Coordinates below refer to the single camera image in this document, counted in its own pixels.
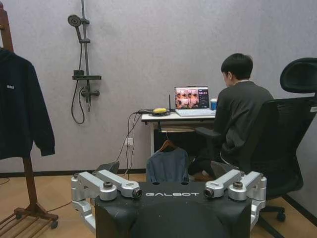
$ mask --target hanger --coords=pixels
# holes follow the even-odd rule
[[[163,143],[162,147],[159,149],[159,151],[161,151],[161,152],[163,150],[165,150],[167,147],[171,147],[173,149],[177,148],[177,146],[174,145],[174,143],[171,140],[169,140],[168,135],[167,135],[167,131],[166,131],[166,137],[167,137],[167,140]]]

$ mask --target power outlet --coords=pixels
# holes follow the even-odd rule
[[[126,138],[124,145],[125,146],[133,146],[133,138]]]

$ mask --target cup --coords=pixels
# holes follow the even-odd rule
[[[217,100],[218,100],[218,98],[211,98],[210,99],[210,105],[211,105],[212,111],[215,111],[217,109]]]

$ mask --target chair headrest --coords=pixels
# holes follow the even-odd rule
[[[289,63],[280,83],[287,92],[317,93],[317,58],[301,58]]]

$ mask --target laptop keyboard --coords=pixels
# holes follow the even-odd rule
[[[209,109],[184,109],[177,110],[181,117],[215,116],[216,112]]]

